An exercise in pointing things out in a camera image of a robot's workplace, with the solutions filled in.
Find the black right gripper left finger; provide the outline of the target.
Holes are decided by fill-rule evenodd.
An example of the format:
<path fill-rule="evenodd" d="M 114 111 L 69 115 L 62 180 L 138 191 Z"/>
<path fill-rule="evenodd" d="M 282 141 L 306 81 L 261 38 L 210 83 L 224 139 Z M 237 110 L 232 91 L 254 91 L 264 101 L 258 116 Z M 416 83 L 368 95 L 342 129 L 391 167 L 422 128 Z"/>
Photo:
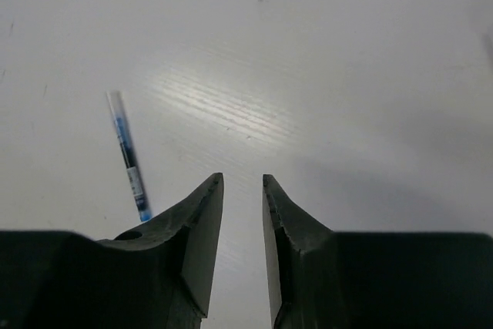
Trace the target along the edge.
<path fill-rule="evenodd" d="M 198 328 L 209 311 L 223 175 L 112 240 L 1 233 L 3 328 Z"/>

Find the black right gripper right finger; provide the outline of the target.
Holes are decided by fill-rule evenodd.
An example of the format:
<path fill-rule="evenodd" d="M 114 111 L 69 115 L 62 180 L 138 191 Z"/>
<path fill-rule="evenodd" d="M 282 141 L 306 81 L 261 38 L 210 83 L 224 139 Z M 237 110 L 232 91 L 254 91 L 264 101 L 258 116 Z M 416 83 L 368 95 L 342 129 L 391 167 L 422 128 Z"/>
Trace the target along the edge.
<path fill-rule="evenodd" d="M 275 328 L 490 328 L 492 238 L 334 231 L 263 176 Z"/>

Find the dark blue pen refill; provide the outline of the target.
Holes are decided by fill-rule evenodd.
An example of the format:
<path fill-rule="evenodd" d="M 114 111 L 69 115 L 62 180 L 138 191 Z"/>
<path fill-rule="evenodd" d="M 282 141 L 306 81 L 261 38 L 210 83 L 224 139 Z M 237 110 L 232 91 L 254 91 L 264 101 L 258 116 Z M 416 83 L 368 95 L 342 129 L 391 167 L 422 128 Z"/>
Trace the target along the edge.
<path fill-rule="evenodd" d="M 127 176 L 129 178 L 132 197 L 138 210 L 139 219 L 144 223 L 149 221 L 153 217 L 153 214 L 146 195 L 142 174 L 139 169 L 122 94 L 120 91 L 109 91 L 106 93 L 106 98 L 119 141 L 122 158 L 125 163 Z"/>

